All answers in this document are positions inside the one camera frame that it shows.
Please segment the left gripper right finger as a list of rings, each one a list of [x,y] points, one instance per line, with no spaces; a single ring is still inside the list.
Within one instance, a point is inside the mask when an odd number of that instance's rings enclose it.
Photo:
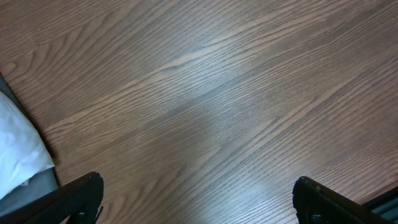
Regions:
[[[394,222],[394,191],[360,205],[310,179],[300,177],[293,188],[299,224],[367,224]]]

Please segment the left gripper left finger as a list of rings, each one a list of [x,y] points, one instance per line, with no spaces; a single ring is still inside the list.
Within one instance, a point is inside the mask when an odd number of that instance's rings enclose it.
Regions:
[[[89,172],[1,217],[1,224],[95,224],[103,210],[103,196],[103,178],[97,172]]]

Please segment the beige shorts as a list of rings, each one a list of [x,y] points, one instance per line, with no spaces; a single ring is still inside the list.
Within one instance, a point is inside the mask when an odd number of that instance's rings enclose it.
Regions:
[[[53,167],[38,131],[1,93],[1,198],[39,172]]]

